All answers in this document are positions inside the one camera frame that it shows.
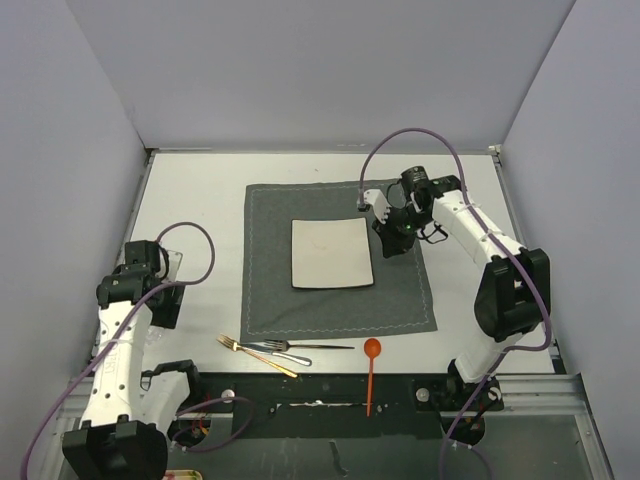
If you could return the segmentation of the clear plastic cup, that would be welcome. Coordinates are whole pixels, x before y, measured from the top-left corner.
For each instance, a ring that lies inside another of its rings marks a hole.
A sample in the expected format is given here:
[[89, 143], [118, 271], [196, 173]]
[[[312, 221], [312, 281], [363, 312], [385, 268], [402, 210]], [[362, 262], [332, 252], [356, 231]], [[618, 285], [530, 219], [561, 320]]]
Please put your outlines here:
[[150, 326], [145, 337], [145, 345], [150, 346], [160, 340], [163, 336], [164, 328]]

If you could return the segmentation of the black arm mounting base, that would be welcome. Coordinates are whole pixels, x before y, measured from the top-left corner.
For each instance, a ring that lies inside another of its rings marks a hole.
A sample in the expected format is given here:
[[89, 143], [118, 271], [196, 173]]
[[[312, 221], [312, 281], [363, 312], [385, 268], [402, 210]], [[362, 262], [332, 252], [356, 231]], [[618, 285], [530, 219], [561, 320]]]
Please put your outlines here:
[[478, 389], [452, 374], [204, 373], [180, 407], [169, 437], [186, 446], [231, 423], [243, 439], [441, 438], [455, 431], [481, 437], [483, 416], [504, 407], [500, 386]]

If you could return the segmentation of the gold fork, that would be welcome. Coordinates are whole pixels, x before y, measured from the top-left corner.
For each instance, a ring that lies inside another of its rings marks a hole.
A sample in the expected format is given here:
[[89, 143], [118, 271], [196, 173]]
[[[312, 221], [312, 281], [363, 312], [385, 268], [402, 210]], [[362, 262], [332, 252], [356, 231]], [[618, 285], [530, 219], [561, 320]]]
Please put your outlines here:
[[226, 335], [223, 335], [223, 334], [219, 335], [217, 337], [217, 341], [221, 345], [223, 345], [225, 348], [227, 348], [227, 349], [229, 349], [229, 350], [231, 350], [233, 352], [241, 352], [241, 353], [244, 353], [246, 355], [249, 355], [249, 356], [253, 357], [254, 359], [259, 360], [260, 362], [268, 365], [269, 367], [277, 370], [278, 372], [280, 372], [280, 373], [282, 373], [282, 374], [284, 374], [284, 375], [286, 375], [286, 376], [288, 376], [290, 378], [297, 378], [298, 377], [298, 374], [296, 372], [294, 372], [294, 371], [292, 371], [290, 369], [287, 369], [287, 368], [285, 368], [285, 367], [283, 367], [283, 366], [281, 366], [281, 365], [279, 365], [279, 364], [277, 364], [277, 363], [275, 363], [275, 362], [273, 362], [271, 360], [268, 360], [267, 358], [261, 356], [258, 353], [255, 353], [255, 352], [251, 351], [248, 348], [241, 347], [240, 344], [236, 340], [234, 340], [234, 339], [232, 339], [232, 338], [230, 338], [230, 337], [228, 337]]

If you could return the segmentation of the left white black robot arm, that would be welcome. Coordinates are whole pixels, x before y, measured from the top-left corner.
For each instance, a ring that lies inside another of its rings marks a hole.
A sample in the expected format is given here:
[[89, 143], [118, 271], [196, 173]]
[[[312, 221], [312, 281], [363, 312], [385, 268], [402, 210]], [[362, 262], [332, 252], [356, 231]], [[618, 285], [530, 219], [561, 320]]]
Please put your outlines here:
[[191, 360], [142, 368], [150, 328], [175, 328], [184, 289], [173, 285], [181, 261], [155, 241], [126, 244], [124, 262], [96, 289], [100, 363], [77, 429], [62, 452], [80, 479], [161, 479], [168, 431], [178, 408], [200, 405], [204, 387]]

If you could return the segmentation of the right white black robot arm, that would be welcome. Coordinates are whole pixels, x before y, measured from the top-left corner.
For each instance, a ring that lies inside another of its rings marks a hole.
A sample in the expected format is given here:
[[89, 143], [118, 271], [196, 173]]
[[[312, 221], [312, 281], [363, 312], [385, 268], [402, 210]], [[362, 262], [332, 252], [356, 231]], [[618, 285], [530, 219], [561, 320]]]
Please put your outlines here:
[[472, 202], [454, 175], [431, 179], [421, 166], [401, 174], [400, 207], [387, 194], [362, 189], [363, 211], [374, 214], [372, 228], [382, 254], [391, 258], [427, 241], [433, 225], [454, 238], [481, 271], [473, 311], [477, 323], [471, 345], [452, 361], [457, 374], [445, 384], [448, 402], [469, 408], [481, 396], [481, 379], [495, 368], [499, 355], [515, 346], [550, 314], [550, 260], [541, 249], [530, 250], [504, 233]]

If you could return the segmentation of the silver table knife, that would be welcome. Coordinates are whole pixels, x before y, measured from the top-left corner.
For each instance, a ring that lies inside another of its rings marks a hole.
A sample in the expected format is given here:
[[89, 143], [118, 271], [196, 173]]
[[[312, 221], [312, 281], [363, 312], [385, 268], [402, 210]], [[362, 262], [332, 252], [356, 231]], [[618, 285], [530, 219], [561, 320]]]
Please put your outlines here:
[[240, 347], [243, 347], [245, 349], [248, 349], [252, 352], [255, 353], [261, 353], [261, 354], [265, 354], [265, 355], [270, 355], [270, 356], [274, 356], [274, 357], [278, 357], [281, 359], [285, 359], [291, 362], [294, 362], [298, 365], [301, 366], [305, 366], [305, 367], [311, 367], [313, 365], [313, 362], [311, 359], [306, 358], [306, 357], [302, 357], [302, 356], [296, 356], [296, 355], [292, 355], [280, 350], [275, 350], [272, 348], [268, 348], [265, 346], [261, 346], [258, 344], [240, 344]]

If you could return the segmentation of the dark grey cloth placemat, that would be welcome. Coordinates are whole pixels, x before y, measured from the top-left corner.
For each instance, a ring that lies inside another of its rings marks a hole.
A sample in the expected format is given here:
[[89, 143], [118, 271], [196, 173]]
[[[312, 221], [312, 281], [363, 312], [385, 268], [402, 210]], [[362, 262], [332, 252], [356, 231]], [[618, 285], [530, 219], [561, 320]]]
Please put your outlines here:
[[369, 234], [373, 283], [296, 288], [291, 279], [295, 220], [362, 217], [355, 182], [254, 184], [245, 192], [242, 341], [377, 337], [434, 332], [433, 294], [419, 245], [386, 259]]

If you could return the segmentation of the floral tray edge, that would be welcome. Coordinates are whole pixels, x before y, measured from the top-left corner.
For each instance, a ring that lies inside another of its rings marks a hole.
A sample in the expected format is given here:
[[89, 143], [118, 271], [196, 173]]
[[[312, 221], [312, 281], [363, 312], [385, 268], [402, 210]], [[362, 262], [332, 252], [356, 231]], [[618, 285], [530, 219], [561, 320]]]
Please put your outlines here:
[[171, 469], [165, 472], [163, 480], [203, 480], [203, 475], [193, 469]]

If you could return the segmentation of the orange plastic spoon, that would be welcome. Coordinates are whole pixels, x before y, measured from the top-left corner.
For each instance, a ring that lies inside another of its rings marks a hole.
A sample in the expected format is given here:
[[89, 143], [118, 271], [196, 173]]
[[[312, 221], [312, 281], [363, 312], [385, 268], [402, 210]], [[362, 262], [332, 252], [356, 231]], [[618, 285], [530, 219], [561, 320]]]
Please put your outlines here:
[[364, 343], [364, 353], [369, 359], [368, 368], [368, 381], [367, 381], [367, 401], [366, 401], [366, 416], [370, 417], [372, 413], [373, 405], [373, 390], [374, 390], [374, 365], [375, 360], [380, 356], [382, 346], [377, 338], [369, 338]]

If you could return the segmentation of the white square plate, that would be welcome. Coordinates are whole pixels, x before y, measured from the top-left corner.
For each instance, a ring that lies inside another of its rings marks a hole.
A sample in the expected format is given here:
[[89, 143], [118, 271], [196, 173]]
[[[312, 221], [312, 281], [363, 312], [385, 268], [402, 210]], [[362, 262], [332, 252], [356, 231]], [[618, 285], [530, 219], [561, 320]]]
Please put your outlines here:
[[297, 289], [372, 286], [374, 275], [366, 220], [293, 220], [291, 281]]

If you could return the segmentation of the dark handled silver fork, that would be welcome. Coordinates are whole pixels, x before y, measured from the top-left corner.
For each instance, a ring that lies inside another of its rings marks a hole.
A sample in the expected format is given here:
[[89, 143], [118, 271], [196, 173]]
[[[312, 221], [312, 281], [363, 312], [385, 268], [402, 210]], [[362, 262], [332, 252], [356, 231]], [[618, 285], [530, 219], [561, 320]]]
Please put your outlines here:
[[353, 346], [347, 345], [327, 345], [327, 344], [305, 344], [305, 343], [290, 343], [285, 340], [273, 340], [267, 339], [263, 341], [264, 345], [268, 348], [287, 352], [291, 349], [316, 349], [316, 350], [353, 350]]

